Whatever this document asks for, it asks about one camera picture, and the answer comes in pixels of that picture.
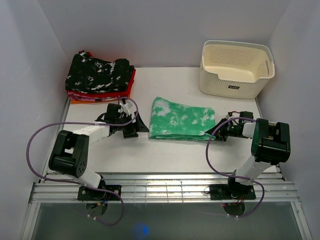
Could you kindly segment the green tie-dye trousers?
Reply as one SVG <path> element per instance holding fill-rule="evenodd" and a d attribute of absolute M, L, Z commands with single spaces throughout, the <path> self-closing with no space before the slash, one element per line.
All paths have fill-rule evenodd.
<path fill-rule="evenodd" d="M 156 97 L 152 104 L 151 140 L 207 141 L 208 130 L 216 126 L 214 109 L 171 102 Z"/>

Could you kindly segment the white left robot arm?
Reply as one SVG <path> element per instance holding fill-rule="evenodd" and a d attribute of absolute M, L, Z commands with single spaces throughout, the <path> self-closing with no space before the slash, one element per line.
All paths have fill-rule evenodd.
<path fill-rule="evenodd" d="M 139 112 L 131 114 L 130 108 L 130 103 L 110 103 L 93 125 L 73 131 L 61 130 L 50 155 L 49 169 L 79 181 L 89 187 L 88 193 L 95 200 L 102 199 L 106 195 L 105 181 L 88 167 L 89 147 L 116 132 L 122 132 L 125 139 L 148 133 L 150 130 Z"/>

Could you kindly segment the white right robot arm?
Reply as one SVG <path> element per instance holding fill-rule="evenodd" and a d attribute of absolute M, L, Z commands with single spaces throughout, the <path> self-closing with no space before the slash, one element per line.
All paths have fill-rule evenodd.
<path fill-rule="evenodd" d="M 287 123 L 273 123 L 254 119 L 249 111 L 240 111 L 239 117 L 229 112 L 216 126 L 206 131 L 217 140 L 228 137 L 251 139 L 251 156 L 228 177 L 226 184 L 211 184 L 206 194 L 211 200 L 254 200 L 253 181 L 265 170 L 285 163 L 291 154 L 290 127 Z"/>

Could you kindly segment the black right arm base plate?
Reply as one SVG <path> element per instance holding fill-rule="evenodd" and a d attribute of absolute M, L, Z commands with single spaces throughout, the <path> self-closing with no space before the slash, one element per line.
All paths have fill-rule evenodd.
<path fill-rule="evenodd" d="M 209 185 L 208 194 L 211 200 L 236 200 L 244 197 L 245 200 L 255 200 L 256 194 L 252 185 L 230 187 L 228 184 Z"/>

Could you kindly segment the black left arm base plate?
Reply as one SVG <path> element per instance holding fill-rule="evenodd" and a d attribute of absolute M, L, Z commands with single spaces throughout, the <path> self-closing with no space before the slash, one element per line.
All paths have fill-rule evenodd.
<path fill-rule="evenodd" d="M 106 185 L 103 189 L 108 190 L 105 191 L 98 191 L 89 189 L 85 186 L 80 186 L 78 189 L 77 200 L 78 201 L 118 201 L 119 198 L 115 196 L 118 194 L 121 196 L 122 186 L 121 185 Z"/>

